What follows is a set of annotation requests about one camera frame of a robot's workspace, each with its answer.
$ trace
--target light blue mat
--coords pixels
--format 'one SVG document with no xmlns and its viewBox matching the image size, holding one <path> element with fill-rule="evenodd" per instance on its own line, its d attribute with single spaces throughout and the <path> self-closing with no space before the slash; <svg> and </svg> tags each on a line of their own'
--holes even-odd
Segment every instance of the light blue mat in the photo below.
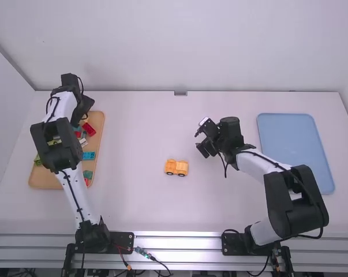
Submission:
<svg viewBox="0 0 348 277">
<path fill-rule="evenodd" d="M 259 114 L 262 153 L 282 163 L 309 166 L 322 194 L 335 185 L 315 120 L 309 114 Z"/>
</svg>

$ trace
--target black mounting bracket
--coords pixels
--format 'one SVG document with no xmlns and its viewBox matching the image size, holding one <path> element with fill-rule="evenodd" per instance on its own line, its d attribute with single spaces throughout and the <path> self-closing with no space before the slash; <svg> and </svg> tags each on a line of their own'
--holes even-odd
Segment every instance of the black mounting bracket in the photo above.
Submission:
<svg viewBox="0 0 348 277">
<path fill-rule="evenodd" d="M 273 244 L 249 250 L 245 234 L 223 233 L 221 235 L 222 254 L 224 256 L 270 256 Z"/>
<path fill-rule="evenodd" d="M 119 254 L 119 249 L 116 247 L 121 246 L 125 249 L 120 249 L 121 254 L 132 254 L 134 251 L 134 233 L 133 232 L 110 232 L 111 244 L 107 246 L 105 251 L 85 251 L 85 253 L 101 253 L 101 254 Z M 83 253 L 84 244 L 82 242 L 75 243 L 75 253 Z"/>
</svg>

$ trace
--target aluminum rail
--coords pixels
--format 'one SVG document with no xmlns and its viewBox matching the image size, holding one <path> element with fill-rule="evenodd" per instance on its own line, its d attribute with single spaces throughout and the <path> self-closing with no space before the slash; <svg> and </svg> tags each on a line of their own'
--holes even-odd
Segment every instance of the aluminum rail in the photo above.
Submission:
<svg viewBox="0 0 348 277">
<path fill-rule="evenodd" d="M 221 233 L 137 231 L 134 246 L 150 251 L 171 270 L 258 271 L 266 257 L 223 256 Z M 0 268 L 61 268 L 74 236 L 0 234 Z M 288 245 L 295 271 L 348 272 L 348 237 L 295 238 Z M 163 269 L 142 255 L 125 255 L 133 269 Z M 80 267 L 81 254 L 73 260 Z M 85 268 L 124 269 L 117 254 L 86 254 Z"/>
</svg>

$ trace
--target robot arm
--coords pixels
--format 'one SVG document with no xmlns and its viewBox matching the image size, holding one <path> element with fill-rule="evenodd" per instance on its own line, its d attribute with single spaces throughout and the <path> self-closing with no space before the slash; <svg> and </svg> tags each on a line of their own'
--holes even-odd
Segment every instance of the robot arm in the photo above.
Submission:
<svg viewBox="0 0 348 277">
<path fill-rule="evenodd" d="M 222 153 L 225 169 L 229 164 L 265 186 L 268 218 L 246 227 L 243 240 L 248 251 L 328 225 L 328 212 L 308 166 L 278 163 L 244 144 L 237 117 L 222 118 L 218 124 L 206 117 L 195 137 L 200 133 L 206 138 L 196 147 L 205 158 Z M 289 190 L 301 197 L 292 200 Z"/>
<path fill-rule="evenodd" d="M 76 220 L 76 241 L 86 250 L 103 250 L 110 235 L 102 218 L 95 213 L 87 197 L 81 161 L 83 149 L 72 126 L 78 126 L 94 100 L 80 92 L 78 77 L 61 76 L 62 86 L 52 90 L 42 122 L 33 124 L 30 132 L 42 165 L 55 174 L 66 193 Z"/>
</svg>

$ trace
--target wooden board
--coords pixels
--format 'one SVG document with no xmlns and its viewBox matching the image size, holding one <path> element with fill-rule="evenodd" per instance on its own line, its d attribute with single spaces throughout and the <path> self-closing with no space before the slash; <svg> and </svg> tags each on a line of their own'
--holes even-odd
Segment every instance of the wooden board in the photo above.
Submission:
<svg viewBox="0 0 348 277">
<path fill-rule="evenodd" d="M 98 151 L 100 145 L 100 139 L 102 138 L 102 131 L 104 125 L 104 114 L 101 111 L 90 111 L 88 113 L 88 123 L 96 130 L 96 134 L 92 137 L 87 135 L 88 145 L 83 147 L 84 152 L 95 152 L 96 157 L 94 160 L 83 160 L 83 171 L 91 170 L 93 171 L 93 177 L 89 180 L 88 187 L 93 183 L 95 176 L 95 168 L 97 165 Z M 62 189 L 61 184 L 56 179 L 54 173 L 46 169 L 43 166 L 33 165 L 33 168 L 29 177 L 29 186 L 34 189 Z"/>
</svg>

